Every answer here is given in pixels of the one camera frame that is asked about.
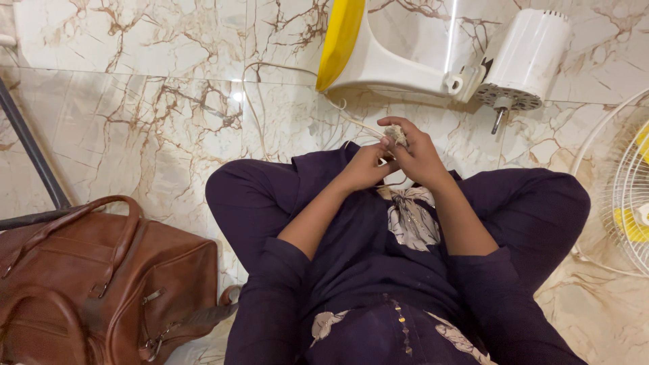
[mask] leg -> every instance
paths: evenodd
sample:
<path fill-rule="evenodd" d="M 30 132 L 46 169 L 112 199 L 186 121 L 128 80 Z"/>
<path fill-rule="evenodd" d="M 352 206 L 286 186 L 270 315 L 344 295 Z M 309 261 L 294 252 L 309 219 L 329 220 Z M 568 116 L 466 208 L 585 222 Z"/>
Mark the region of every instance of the leg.
<path fill-rule="evenodd" d="M 205 196 L 216 223 L 250 272 L 266 237 L 289 223 L 299 179 L 290 164 L 259 160 L 228 162 L 210 176 Z"/>
<path fill-rule="evenodd" d="M 486 171 L 458 184 L 531 293 L 568 255 L 591 207 L 573 176 L 541 168 Z"/>

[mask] metal pole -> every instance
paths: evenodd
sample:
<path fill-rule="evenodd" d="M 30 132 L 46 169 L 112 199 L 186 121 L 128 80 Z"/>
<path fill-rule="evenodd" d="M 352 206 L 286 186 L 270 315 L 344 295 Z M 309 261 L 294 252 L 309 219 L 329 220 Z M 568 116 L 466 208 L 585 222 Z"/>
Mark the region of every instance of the metal pole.
<path fill-rule="evenodd" d="M 67 200 L 65 193 L 63 193 L 63 189 L 61 189 L 61 186 L 58 184 L 54 173 L 52 173 L 52 170 L 49 168 L 45 157 L 41 153 L 38 144 L 36 144 L 32 133 L 27 127 L 23 116 L 16 107 L 14 100 L 9 94 L 9 90 L 7 90 L 2 79 L 0 79 L 0 105 L 2 105 L 2 109 L 5 110 L 6 117 L 9 119 L 11 126 L 16 131 L 27 155 L 32 160 L 32 163 L 43 181 L 50 198 L 52 198 L 52 202 L 56 209 L 69 208 L 71 206 L 70 202 Z"/>

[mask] sleeve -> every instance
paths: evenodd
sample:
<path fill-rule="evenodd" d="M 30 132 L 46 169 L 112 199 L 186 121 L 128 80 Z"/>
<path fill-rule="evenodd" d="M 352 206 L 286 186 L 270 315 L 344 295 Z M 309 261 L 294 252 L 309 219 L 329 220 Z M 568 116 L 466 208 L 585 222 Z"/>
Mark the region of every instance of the sleeve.
<path fill-rule="evenodd" d="M 498 365 L 586 364 L 522 286 L 508 248 L 487 256 L 451 256 L 449 269 Z"/>
<path fill-rule="evenodd" d="M 295 363 L 299 346 L 295 294 L 309 265 L 294 245 L 267 238 L 259 266 L 239 296 L 225 365 Z"/>

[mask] yellow plastic part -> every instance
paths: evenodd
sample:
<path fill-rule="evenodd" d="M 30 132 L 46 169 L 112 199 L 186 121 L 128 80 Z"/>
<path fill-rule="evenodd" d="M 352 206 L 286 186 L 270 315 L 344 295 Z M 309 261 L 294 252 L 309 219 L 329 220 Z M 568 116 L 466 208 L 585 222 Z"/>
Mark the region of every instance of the yellow plastic part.
<path fill-rule="evenodd" d="M 316 90 L 326 90 L 343 73 L 356 45 L 364 12 L 365 0 L 334 1 L 324 38 Z"/>
<path fill-rule="evenodd" d="M 624 221 L 622 221 L 622 209 L 616 208 L 613 211 L 613 219 L 617 227 L 626 233 L 629 241 L 647 242 L 649 240 L 649 227 L 638 224 L 633 218 L 631 209 L 624 209 Z"/>
<path fill-rule="evenodd" d="M 649 125 L 638 133 L 638 137 L 635 139 L 635 144 L 638 146 L 638 153 L 642 155 L 644 161 L 649 164 L 649 154 L 647 153 L 649 152 L 649 138 L 644 140 L 644 138 L 647 137 L 647 133 L 649 133 Z"/>

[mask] white plastic casing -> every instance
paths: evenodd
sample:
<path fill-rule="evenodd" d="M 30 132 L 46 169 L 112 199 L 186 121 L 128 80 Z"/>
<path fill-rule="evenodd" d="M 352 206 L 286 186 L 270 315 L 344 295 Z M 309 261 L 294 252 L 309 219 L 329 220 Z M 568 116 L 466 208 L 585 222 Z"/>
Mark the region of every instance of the white plastic casing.
<path fill-rule="evenodd" d="M 491 38 L 482 64 L 487 76 L 475 95 L 491 107 L 510 97 L 513 110 L 541 106 L 570 35 L 566 15 L 550 10 L 521 10 Z"/>

